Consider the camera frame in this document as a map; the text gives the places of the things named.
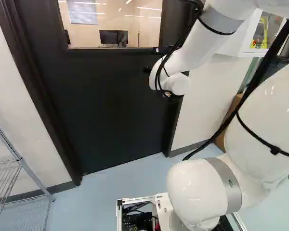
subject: window blind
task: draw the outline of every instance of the window blind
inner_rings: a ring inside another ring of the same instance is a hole
[[[67,0],[71,24],[98,25],[95,0]]]

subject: dark baseboard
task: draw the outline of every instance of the dark baseboard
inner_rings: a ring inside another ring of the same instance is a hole
[[[62,183],[62,184],[58,184],[58,185],[54,185],[51,186],[49,188],[47,188],[47,190],[51,193],[51,194],[55,194],[55,193],[59,193],[59,192],[63,192],[69,189],[74,189],[76,186],[72,181],[66,182],[66,183]],[[18,201],[18,200],[23,200],[23,199],[27,199],[27,198],[31,198],[31,197],[35,197],[35,196],[41,196],[43,195],[43,191],[41,189],[39,190],[34,190],[31,192],[25,192],[22,194],[18,194],[18,195],[13,195],[13,196],[9,196],[6,199],[6,202],[13,202],[13,201]]]
[[[183,147],[183,148],[179,148],[179,149],[173,150],[173,151],[170,152],[169,157],[174,157],[174,156],[176,156],[176,155],[180,155],[180,154],[183,154],[183,153],[192,151],[192,150],[194,150],[194,149],[197,149],[197,148],[199,148],[201,145],[203,145],[206,141],[207,141],[207,140],[201,141],[201,142],[199,142],[199,143],[194,143],[194,144],[188,145],[188,146]]]

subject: door window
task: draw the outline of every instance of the door window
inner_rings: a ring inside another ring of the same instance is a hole
[[[162,0],[59,0],[69,48],[157,47]]]

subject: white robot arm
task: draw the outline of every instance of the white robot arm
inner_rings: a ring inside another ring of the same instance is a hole
[[[184,95],[191,80],[181,72],[193,70],[210,59],[257,7],[289,19],[289,0],[210,0],[184,45],[165,63],[159,76],[162,89]],[[154,65],[149,77],[153,90],[160,90],[155,78],[161,61]]]
[[[289,18],[289,0],[212,0],[165,63],[170,77],[162,70],[162,88],[185,94],[190,80],[181,72],[212,57],[257,7]],[[160,63],[150,75],[153,90]],[[277,149],[259,142],[242,124]],[[210,231],[220,216],[260,203],[289,174],[289,65],[248,97],[227,129],[225,146],[223,156],[182,161],[168,173],[173,217],[191,231]]]

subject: glass window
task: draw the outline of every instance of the glass window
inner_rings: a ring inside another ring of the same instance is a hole
[[[163,0],[59,0],[70,48],[157,47]]]
[[[263,12],[251,42],[250,48],[268,49],[275,40],[283,18],[271,13]]]

